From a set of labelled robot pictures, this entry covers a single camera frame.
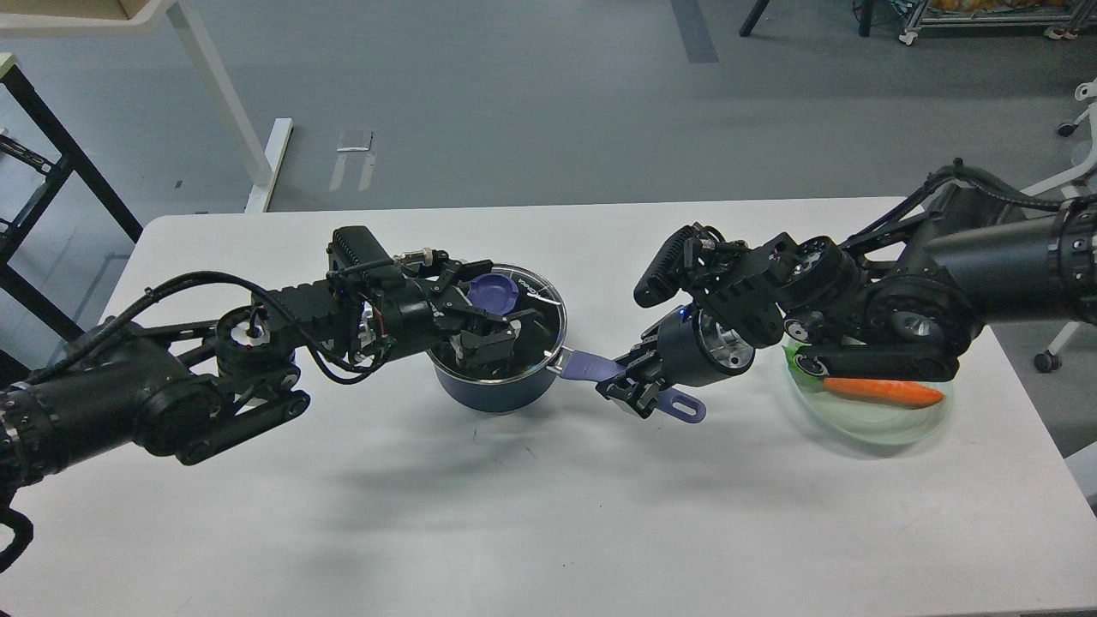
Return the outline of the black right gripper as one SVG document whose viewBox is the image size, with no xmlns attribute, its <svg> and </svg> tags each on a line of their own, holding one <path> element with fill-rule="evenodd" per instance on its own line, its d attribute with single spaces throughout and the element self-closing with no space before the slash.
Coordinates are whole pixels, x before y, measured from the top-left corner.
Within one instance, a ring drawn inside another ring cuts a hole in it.
<svg viewBox="0 0 1097 617">
<path fill-rule="evenodd" d="M 656 343 L 637 343 L 614 359 L 617 368 L 596 391 L 620 410 L 646 419 L 670 410 L 675 389 L 659 389 L 661 375 L 672 384 L 702 388 L 744 374 L 755 362 L 755 348 L 702 308 L 678 306 L 656 324 Z"/>
</svg>

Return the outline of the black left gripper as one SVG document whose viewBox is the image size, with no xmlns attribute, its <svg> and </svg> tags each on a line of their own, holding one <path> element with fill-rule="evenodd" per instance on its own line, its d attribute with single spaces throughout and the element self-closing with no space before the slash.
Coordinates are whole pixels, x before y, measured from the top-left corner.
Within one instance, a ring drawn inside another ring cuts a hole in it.
<svg viewBox="0 0 1097 617">
<path fill-rule="evenodd" d="M 446 343 L 464 323 L 463 308 L 513 311 L 516 284 L 494 271 L 491 261 L 436 261 L 426 278 L 408 277 L 396 266 L 374 273 L 374 303 L 391 359 L 412 356 Z M 536 366 L 546 347 L 544 315 L 520 308 L 504 319 L 486 321 L 451 340 L 452 366 L 459 372 L 522 372 Z"/>
</svg>

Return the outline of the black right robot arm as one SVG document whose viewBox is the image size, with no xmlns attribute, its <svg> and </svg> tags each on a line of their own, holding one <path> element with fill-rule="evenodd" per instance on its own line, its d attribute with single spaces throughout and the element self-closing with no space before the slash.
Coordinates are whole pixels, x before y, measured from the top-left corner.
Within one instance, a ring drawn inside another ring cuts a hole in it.
<svg viewBox="0 0 1097 617">
<path fill-rule="evenodd" d="M 846 242 L 785 233 L 753 249 L 694 223 L 661 244 L 633 298 L 688 293 L 596 378 L 604 399 L 651 416 L 677 384 L 740 375 L 784 338 L 818 381 L 946 382 L 1000 321 L 1094 323 L 1094 197 L 1026 195 L 957 159 Z"/>
</svg>

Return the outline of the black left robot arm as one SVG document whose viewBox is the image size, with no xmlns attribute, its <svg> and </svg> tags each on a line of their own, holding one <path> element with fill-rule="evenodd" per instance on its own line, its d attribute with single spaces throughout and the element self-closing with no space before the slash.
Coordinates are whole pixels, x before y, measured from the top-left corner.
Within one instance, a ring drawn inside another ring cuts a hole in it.
<svg viewBox="0 0 1097 617">
<path fill-rule="evenodd" d="M 265 290 L 220 271 L 148 288 L 55 364 L 3 388 L 3 569 L 33 539 L 20 487 L 125 444 L 193 465 L 297 418 L 303 349 L 330 381 L 450 349 L 497 375 L 548 333 L 548 304 L 518 287 L 486 296 L 491 261 L 439 249 L 392 256 L 364 226 L 333 231 L 328 271 Z"/>
</svg>

